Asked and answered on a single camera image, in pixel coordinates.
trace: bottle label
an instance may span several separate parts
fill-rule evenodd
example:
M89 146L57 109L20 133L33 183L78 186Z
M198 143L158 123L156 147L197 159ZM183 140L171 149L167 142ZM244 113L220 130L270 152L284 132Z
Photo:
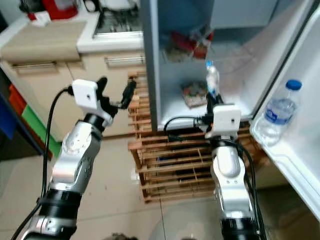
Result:
M286 125L292 115L288 118L279 118L277 114L275 114L271 108L267 108L265 110L265 114L264 114L265 119L267 119L269 122L276 124L276 125Z

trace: plastic water bottle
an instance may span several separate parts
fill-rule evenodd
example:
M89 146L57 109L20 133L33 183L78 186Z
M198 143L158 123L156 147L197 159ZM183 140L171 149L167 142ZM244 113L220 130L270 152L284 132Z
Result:
M219 89L219 81L220 76L219 72L214 66L213 61L207 61L205 63L206 69L207 69L207 75L206 75L206 84L208 92L211 94L211 96L216 99L217 95L220 93Z
M302 83L291 79L268 102L264 114L256 122L253 135L258 143L272 146L279 140L300 104Z

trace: tiled floor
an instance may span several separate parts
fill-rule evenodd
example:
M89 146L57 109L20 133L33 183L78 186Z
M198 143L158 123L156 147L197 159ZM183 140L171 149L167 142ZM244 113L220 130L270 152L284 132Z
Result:
M221 240L219 205L212 198L143 202L128 140L103 141L71 239L103 240L124 233L139 240ZM0 240L10 239L34 206L41 188L41 162L37 156L0 164ZM292 188L259 196L271 240L320 239L318 222ZM291 207L277 204L279 196Z

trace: stove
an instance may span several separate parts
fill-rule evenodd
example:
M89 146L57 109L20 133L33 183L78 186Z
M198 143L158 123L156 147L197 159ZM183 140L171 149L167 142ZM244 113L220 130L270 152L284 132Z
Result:
M139 9L134 8L124 11L105 9L100 14L93 37L105 38L117 33L128 33L130 35L142 34Z

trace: kitchen countertop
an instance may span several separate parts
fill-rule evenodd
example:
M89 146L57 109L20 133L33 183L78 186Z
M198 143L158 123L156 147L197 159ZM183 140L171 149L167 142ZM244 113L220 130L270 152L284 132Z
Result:
M87 24L76 44L79 53L144 49L142 33L115 32L110 33L108 37L93 38L99 15L98 12L88 14Z
M142 50L144 40L142 34L132 34L131 32L116 32L108 37L93 38L96 26L99 20L99 12L89 13L84 7L79 10L77 16L68 20L59 20L61 22L86 21L86 25L77 40L77 50L80 54L97 53L109 51L127 51ZM0 49L10 39L23 29L30 20L26 15L19 17L15 22L10 24L2 33L0 33Z

